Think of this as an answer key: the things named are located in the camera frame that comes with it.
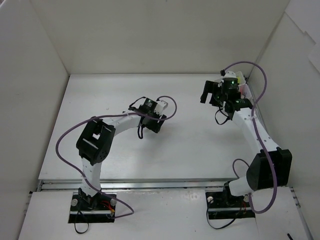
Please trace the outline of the aluminium rail front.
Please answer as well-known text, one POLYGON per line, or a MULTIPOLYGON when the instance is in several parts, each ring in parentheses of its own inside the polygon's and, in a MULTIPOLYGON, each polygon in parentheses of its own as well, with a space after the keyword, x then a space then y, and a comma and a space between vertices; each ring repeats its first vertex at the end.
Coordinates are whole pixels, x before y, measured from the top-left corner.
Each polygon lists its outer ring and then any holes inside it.
MULTIPOLYGON (((155 189, 219 189, 229 178, 176 178, 176 179, 103 179, 100 188, 105 192, 139 191, 155 189)), ((81 185, 73 180, 39 180, 36 190, 41 191, 77 191, 81 185)))

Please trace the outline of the aluminium rail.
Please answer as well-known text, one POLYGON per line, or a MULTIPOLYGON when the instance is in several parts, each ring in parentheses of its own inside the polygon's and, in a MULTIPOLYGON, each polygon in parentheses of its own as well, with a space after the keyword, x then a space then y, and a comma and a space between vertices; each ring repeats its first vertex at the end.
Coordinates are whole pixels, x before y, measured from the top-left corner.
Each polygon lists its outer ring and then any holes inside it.
MULTIPOLYGON (((155 189, 219 189, 229 178, 176 178, 176 179, 103 179, 100 188, 105 192, 139 191, 155 189)), ((73 180, 39 180, 36 190, 41 191, 77 191, 81 185, 73 180)))
POLYGON ((254 101, 248 121, 249 136, 253 137, 253 152, 256 154, 246 176, 253 190, 279 187, 283 181, 282 170, 286 166, 286 151, 269 136, 261 117, 258 103, 267 90, 268 81, 264 80, 262 92, 254 101))

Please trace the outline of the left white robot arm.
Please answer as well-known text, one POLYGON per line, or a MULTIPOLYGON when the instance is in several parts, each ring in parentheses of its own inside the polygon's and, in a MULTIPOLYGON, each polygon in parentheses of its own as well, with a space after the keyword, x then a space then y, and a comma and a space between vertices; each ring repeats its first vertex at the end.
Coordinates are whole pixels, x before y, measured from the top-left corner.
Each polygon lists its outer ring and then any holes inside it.
POLYGON ((82 179, 78 190, 82 204, 89 210, 96 209, 100 204, 98 191, 101 189, 100 176, 102 162, 110 153, 116 135, 132 128, 137 128, 137 136, 143 138, 145 128, 158 133, 167 116, 163 111, 168 107, 164 100, 152 100, 145 97, 139 107, 130 104, 124 116, 98 119, 88 122, 76 142, 82 160, 82 179))

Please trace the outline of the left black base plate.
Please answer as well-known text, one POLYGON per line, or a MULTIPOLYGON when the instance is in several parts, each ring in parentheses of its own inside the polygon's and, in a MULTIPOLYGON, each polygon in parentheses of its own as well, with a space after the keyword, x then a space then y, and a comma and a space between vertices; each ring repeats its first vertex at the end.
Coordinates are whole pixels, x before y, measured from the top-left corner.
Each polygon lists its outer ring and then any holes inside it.
POLYGON ((73 193, 69 208, 69 224, 113 223, 117 201, 104 195, 89 204, 77 193, 73 193))

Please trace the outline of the aluminium rail right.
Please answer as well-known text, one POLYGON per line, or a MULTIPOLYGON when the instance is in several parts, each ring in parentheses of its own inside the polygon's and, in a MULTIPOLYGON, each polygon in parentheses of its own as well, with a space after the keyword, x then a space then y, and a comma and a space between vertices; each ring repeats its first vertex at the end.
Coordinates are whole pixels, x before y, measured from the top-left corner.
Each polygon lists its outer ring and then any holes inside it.
POLYGON ((256 154, 246 176, 253 190, 279 187, 283 181, 282 170, 286 166, 286 151, 269 136, 261 117, 258 103, 267 90, 268 81, 264 80, 262 92, 254 101, 248 121, 249 136, 253 137, 253 152, 256 154))

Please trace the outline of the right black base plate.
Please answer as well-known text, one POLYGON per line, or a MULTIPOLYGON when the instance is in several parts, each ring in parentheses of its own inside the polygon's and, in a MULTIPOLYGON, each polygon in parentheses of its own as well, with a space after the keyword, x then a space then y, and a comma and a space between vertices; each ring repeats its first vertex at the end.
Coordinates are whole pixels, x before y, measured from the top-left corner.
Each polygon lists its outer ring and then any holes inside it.
POLYGON ((233 220, 255 218, 248 202, 243 196, 229 198, 222 191, 209 191, 205 193, 208 203, 208 218, 210 220, 233 220))

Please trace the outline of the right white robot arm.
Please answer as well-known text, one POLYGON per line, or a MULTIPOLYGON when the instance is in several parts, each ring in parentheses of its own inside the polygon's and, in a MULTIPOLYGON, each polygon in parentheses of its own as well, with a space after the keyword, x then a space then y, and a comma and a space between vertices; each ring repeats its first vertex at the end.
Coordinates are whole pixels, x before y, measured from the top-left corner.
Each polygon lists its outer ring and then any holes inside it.
POLYGON ((268 135, 256 114, 252 112, 252 102, 241 97, 237 78, 224 77, 219 82, 207 80, 200 102, 204 104, 209 94, 209 103, 223 110, 228 120, 241 129, 254 156, 245 176, 230 181, 229 189, 221 193, 222 202, 227 206, 233 206, 239 201, 240 196, 257 190, 286 186, 289 181, 292 153, 288 149, 282 149, 268 135))

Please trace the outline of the white compartment organizer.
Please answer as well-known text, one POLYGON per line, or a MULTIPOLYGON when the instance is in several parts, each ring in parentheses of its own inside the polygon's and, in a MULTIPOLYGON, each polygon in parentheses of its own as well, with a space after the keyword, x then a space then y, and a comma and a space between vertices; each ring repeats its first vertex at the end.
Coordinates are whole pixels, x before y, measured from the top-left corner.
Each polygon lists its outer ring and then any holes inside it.
POLYGON ((241 71, 237 71, 235 72, 236 74, 236 78, 240 78, 241 81, 240 83, 238 83, 238 90, 240 91, 241 93, 241 98, 242 99, 252 99, 252 93, 251 93, 251 90, 249 88, 249 85, 247 84, 247 80, 246 78, 244 77, 244 75, 242 74, 241 71))

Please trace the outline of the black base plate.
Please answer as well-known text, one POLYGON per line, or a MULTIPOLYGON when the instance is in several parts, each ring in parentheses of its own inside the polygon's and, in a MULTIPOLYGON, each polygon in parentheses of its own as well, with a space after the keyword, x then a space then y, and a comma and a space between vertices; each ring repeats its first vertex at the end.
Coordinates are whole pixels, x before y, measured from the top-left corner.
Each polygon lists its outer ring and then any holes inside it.
POLYGON ((248 202, 243 196, 229 198, 222 191, 209 191, 205 193, 208 203, 208 218, 210 220, 233 220, 255 218, 248 202))
POLYGON ((77 193, 73 193, 69 208, 69 224, 113 223, 117 201, 104 195, 89 204, 77 193))

